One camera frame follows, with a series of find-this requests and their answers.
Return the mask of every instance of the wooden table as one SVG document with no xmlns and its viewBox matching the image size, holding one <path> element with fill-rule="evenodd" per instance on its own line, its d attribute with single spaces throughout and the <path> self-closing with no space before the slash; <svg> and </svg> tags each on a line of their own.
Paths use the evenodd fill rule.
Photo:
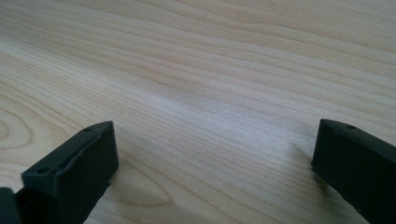
<svg viewBox="0 0 396 224">
<path fill-rule="evenodd" d="M 113 120 L 86 223 L 365 223 L 310 169 L 321 118 L 396 145 L 396 3 L 0 2 L 0 184 Z"/>
</svg>

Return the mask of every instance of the black plastic piece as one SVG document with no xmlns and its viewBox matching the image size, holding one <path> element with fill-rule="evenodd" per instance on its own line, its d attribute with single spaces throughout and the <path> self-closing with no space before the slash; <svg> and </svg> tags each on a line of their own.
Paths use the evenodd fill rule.
<svg viewBox="0 0 396 224">
<path fill-rule="evenodd" d="M 396 147 L 322 119 L 311 164 L 370 223 L 396 223 Z"/>
<path fill-rule="evenodd" d="M 23 172 L 18 193 L 0 189 L 0 224 L 81 224 L 118 167 L 113 122 L 92 125 Z"/>
</svg>

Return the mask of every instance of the wood grain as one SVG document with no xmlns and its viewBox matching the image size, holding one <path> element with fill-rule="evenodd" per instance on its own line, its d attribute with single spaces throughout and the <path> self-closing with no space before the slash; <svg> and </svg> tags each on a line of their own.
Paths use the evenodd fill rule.
<svg viewBox="0 0 396 224">
<path fill-rule="evenodd" d="M 113 120 L 86 223 L 365 223 L 310 169 L 321 118 L 396 145 L 396 3 L 0 1 L 0 184 Z"/>
</svg>

